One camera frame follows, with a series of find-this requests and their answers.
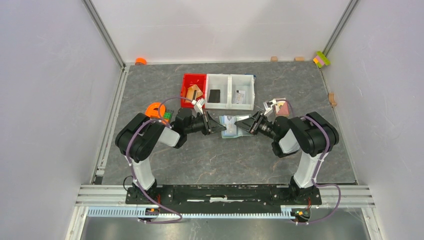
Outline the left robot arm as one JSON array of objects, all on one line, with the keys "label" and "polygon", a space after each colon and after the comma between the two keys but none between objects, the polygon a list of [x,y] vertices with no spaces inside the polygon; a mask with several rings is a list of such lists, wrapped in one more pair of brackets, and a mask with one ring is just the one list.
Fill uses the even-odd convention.
[{"label": "left robot arm", "polygon": [[179,149],[186,143],[188,134],[201,132],[207,136],[226,129],[207,111],[193,115],[191,109],[180,108],[169,127],[139,113],[119,132],[115,145],[128,162],[133,184],[139,188],[137,196],[145,204],[151,204],[157,198],[157,181],[150,165],[150,155],[156,144]]}]

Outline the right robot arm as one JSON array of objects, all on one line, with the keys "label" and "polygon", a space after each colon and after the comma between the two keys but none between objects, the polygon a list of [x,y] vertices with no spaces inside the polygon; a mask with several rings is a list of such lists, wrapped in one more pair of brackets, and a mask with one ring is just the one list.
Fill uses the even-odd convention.
[{"label": "right robot arm", "polygon": [[336,128],[316,111],[292,118],[278,116],[274,121],[259,111],[235,125],[249,134],[261,133],[271,138],[272,151],[279,158],[301,153],[288,187],[289,199],[295,204],[302,204],[317,188],[321,164],[340,141]]}]

